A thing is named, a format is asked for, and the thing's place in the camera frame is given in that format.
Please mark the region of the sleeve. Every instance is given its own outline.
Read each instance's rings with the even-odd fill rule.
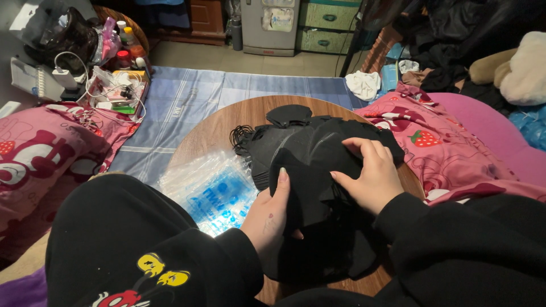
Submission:
[[[408,193],[385,206],[374,227],[392,242],[402,287],[422,306],[540,305],[546,245],[532,233],[544,234],[544,204],[501,195],[474,207],[495,210],[455,202],[430,208]]]
[[[120,296],[138,307],[245,306],[263,282],[258,255],[241,230],[212,238],[191,228],[149,249],[77,305],[117,307],[104,303]]]

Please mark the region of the black pants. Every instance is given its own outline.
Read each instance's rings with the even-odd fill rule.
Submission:
[[[112,272],[190,227],[197,225],[179,205],[131,176],[84,183],[53,222],[45,259],[48,305],[72,306]]]

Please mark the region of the round wooden table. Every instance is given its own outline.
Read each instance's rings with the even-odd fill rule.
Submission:
[[[215,149],[232,148],[229,142],[229,134],[236,126],[249,125],[255,127],[265,125],[269,123],[265,119],[267,112],[287,104],[305,105],[313,111],[313,115],[331,115],[342,117],[344,120],[357,120],[370,123],[343,107],[315,98],[302,96],[264,96],[247,99],[219,110],[193,128],[176,149],[168,168],[203,156]],[[398,176],[406,192],[420,199],[425,198],[419,180],[407,165],[403,164],[398,168]],[[381,265],[372,274],[358,281],[348,279],[329,284],[328,287],[374,296],[390,279],[390,275],[385,270],[385,267]],[[256,298],[271,305],[280,298],[308,287],[302,285],[298,288],[280,285],[278,282],[265,277],[264,287]]]

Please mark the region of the blue sheet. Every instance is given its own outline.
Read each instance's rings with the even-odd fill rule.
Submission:
[[[157,187],[182,139],[204,118],[230,104],[268,95],[322,99],[349,110],[367,105],[344,78],[269,76],[154,66],[144,121],[120,148],[109,171],[121,170]]]

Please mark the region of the hand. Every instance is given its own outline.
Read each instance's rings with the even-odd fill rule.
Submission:
[[[252,242],[262,262],[267,256],[268,247],[280,240],[284,231],[289,194],[290,178],[286,169],[281,168],[273,197],[269,188],[261,191],[241,225],[240,229]]]
[[[332,177],[362,208],[378,215],[389,201],[404,192],[393,155],[380,141],[350,138],[343,145],[354,154],[362,153],[362,172],[356,180],[340,172],[331,172]]]

